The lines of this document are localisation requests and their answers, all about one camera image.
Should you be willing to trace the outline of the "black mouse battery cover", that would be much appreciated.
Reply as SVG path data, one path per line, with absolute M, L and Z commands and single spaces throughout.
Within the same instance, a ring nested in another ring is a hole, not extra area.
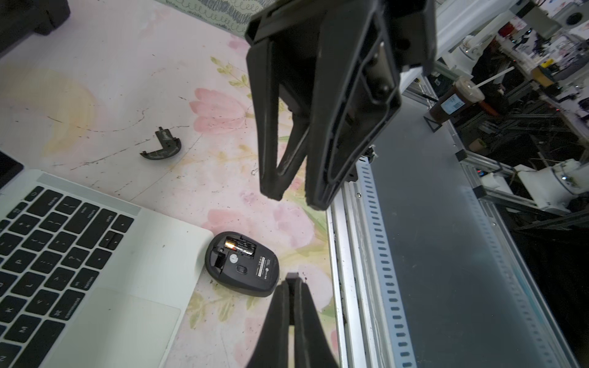
M 155 136 L 156 139 L 158 139 L 161 148 L 151 152 L 141 152 L 140 155 L 142 158 L 152 161 L 170 159 L 181 151 L 182 142 L 180 138 L 173 136 L 170 129 L 159 127 L 158 131 L 155 132 Z

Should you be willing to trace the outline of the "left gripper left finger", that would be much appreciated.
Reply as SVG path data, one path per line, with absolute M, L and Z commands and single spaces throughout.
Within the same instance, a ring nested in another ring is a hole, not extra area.
M 291 298 L 287 281 L 276 289 L 247 367 L 288 367 Z

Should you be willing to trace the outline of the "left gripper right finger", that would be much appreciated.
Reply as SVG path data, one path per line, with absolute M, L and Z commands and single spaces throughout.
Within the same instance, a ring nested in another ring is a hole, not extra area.
M 288 273 L 288 322 L 294 328 L 295 367 L 338 367 L 322 329 L 310 288 L 298 276 Z

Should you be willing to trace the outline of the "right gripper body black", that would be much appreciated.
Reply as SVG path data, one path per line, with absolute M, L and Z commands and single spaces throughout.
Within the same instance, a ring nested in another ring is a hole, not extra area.
M 245 39 L 251 76 L 397 76 L 437 53 L 431 1 L 277 1 Z

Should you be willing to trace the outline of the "black wireless mouse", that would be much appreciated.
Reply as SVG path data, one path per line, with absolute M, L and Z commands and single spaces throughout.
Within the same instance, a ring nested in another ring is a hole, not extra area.
M 206 249 L 205 268 L 218 284 L 253 297 L 270 296 L 279 281 L 277 255 L 237 232 L 221 232 Z

